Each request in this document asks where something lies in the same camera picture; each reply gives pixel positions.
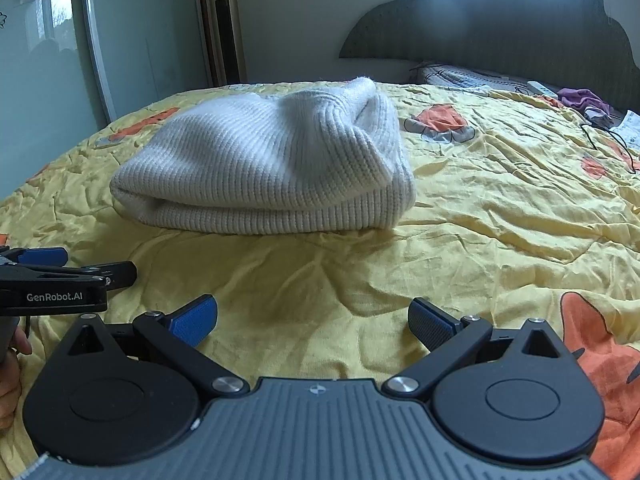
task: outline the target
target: blue gripper pad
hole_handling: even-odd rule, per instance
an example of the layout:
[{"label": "blue gripper pad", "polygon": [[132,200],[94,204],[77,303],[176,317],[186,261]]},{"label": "blue gripper pad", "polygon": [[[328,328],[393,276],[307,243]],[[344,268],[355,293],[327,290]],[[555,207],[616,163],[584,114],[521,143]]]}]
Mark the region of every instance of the blue gripper pad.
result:
[{"label": "blue gripper pad", "polygon": [[412,334],[430,351],[462,330],[462,323],[424,298],[414,298],[407,314]]},{"label": "blue gripper pad", "polygon": [[18,256],[18,263],[23,265],[46,265],[63,267],[69,260],[64,247],[48,247],[44,249],[25,249]]},{"label": "blue gripper pad", "polygon": [[218,321],[218,305],[210,294],[187,303],[164,318],[164,325],[177,338],[195,348]]}]

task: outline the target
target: round black disc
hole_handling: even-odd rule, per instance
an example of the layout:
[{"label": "round black disc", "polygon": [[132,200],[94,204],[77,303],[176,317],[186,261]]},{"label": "round black disc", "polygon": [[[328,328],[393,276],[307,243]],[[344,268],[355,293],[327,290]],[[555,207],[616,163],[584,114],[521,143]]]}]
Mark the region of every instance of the round black disc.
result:
[{"label": "round black disc", "polygon": [[501,462],[545,464],[589,454],[602,402],[575,363],[556,364],[537,357],[457,370],[434,390],[433,414],[464,447]]},{"label": "round black disc", "polygon": [[135,462],[173,444],[198,413],[195,388],[170,368],[95,354],[66,364],[55,385],[37,381],[25,402],[36,451],[81,465]]}]

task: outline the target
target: black cable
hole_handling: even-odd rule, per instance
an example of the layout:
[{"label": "black cable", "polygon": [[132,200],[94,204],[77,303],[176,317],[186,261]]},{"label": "black cable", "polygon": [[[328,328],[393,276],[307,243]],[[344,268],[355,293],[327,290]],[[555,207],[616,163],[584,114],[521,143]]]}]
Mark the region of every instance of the black cable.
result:
[{"label": "black cable", "polygon": [[594,130],[600,130],[601,132],[605,132],[606,134],[609,134],[609,136],[625,150],[626,155],[629,157],[629,160],[631,161],[631,171],[629,171],[628,173],[637,174],[638,171],[636,170],[636,167],[634,165],[634,158],[631,156],[631,152],[629,151],[629,148],[627,147],[625,140],[620,136],[620,134],[617,134],[616,132],[612,132],[612,131],[610,131],[608,129],[605,129],[605,128],[600,128],[598,126],[593,126],[592,124],[581,124],[580,128],[582,129],[584,134],[587,136],[587,139],[589,139],[589,142],[591,143],[591,146],[593,147],[593,149],[596,150],[596,151],[598,149],[596,148],[596,145],[591,140],[591,136],[589,135],[589,131],[585,128],[585,126],[589,126],[590,128],[593,128]]},{"label": "black cable", "polygon": [[581,124],[580,128],[582,129],[582,131],[584,132],[584,134],[587,136],[587,139],[589,139],[589,142],[591,143],[591,145],[593,146],[593,149],[595,151],[598,151],[598,149],[596,148],[596,145],[593,143],[593,141],[591,140],[591,136],[589,135],[589,132],[585,129],[585,126],[588,126],[588,124]]}]

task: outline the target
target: purple cloth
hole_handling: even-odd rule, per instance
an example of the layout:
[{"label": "purple cloth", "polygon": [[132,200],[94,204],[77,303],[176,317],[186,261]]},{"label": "purple cloth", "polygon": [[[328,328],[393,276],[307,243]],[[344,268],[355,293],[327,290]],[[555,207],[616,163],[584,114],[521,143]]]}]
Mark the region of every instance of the purple cloth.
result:
[{"label": "purple cloth", "polygon": [[558,97],[561,99],[564,106],[578,110],[581,114],[584,113],[586,107],[593,106],[602,110],[607,115],[613,113],[613,108],[600,99],[591,90],[581,89],[572,90],[571,88],[563,88],[558,92]]}]

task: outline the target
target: metal screw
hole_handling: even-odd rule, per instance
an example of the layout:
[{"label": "metal screw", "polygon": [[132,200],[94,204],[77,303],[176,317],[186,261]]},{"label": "metal screw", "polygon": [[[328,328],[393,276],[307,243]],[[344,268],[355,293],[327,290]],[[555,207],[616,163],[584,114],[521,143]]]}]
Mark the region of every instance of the metal screw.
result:
[{"label": "metal screw", "polygon": [[399,394],[410,394],[418,389],[420,383],[411,377],[391,377],[386,382],[386,387]]},{"label": "metal screw", "polygon": [[211,386],[221,394],[236,394],[244,387],[244,381],[238,377],[218,377]]}]

